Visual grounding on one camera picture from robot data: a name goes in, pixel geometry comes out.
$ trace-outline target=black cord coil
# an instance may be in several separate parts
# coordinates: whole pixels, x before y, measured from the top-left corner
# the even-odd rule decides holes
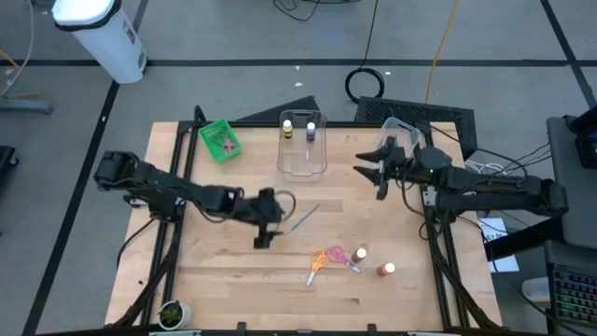
[[[351,71],[351,73],[348,74],[346,79],[344,79],[344,89],[346,90],[346,94],[348,94],[348,96],[351,98],[351,100],[355,104],[358,104],[358,102],[359,102],[358,98],[356,98],[353,95],[353,93],[351,92],[351,80],[353,79],[354,75],[356,75],[358,73],[362,73],[362,72],[370,74],[370,75],[374,76],[375,79],[377,79],[377,82],[380,84],[380,90],[375,95],[375,98],[382,98],[383,91],[385,90],[385,81],[383,80],[382,74],[380,74],[377,70],[370,69],[370,68],[364,68],[364,67],[359,67],[358,69]]]

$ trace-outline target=orange scissors handle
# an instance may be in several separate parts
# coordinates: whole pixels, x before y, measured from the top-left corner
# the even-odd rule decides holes
[[[311,270],[315,273],[329,263],[329,258],[323,248],[318,248],[311,255]]]

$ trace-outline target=pink object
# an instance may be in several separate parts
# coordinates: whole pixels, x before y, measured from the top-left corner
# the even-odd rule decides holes
[[[230,141],[230,138],[226,139],[226,142],[224,143],[224,146],[222,146],[222,148],[224,148],[224,151],[230,152],[231,150],[234,149],[234,144],[232,144],[232,142]]]
[[[343,263],[344,265],[348,266],[348,268],[350,268],[351,270],[357,273],[361,272],[361,270],[359,270],[358,267],[356,267],[356,265],[354,265],[350,260],[348,260],[348,258],[346,258],[346,255],[344,255],[344,251],[342,251],[342,248],[340,246],[331,246],[326,250],[326,254],[331,262]]]

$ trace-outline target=plant pot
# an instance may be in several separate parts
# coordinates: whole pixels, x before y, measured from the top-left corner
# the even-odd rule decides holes
[[[166,327],[161,323],[161,317],[158,318],[158,321],[160,323],[160,327],[164,330],[176,330],[176,329],[184,329],[188,326],[188,324],[190,323],[190,318],[193,315],[193,311],[190,308],[190,306],[182,301],[168,301],[166,303],[164,303],[161,308],[160,308],[160,312],[162,310],[164,310],[164,308],[166,308],[167,306],[169,306],[170,304],[176,304],[178,302],[178,305],[180,305],[180,309],[182,310],[182,318],[180,319],[180,321],[178,321],[178,323],[175,326],[172,327]]]

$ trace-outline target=paper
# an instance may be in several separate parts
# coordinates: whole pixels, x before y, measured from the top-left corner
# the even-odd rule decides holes
[[[489,226],[485,225],[483,222],[491,225],[492,227],[500,230],[496,231]],[[504,225],[504,220],[502,218],[480,218],[479,225],[483,230],[483,234],[488,241],[492,241],[493,239],[497,239],[502,236],[507,236],[507,233],[501,232],[506,230],[506,226]],[[495,273],[495,269],[493,268],[493,263],[489,263],[489,269],[492,273]],[[500,273],[503,272],[518,272],[519,271],[519,264],[516,262],[516,257],[510,256],[501,258],[495,261],[495,266],[497,266],[497,270]]]

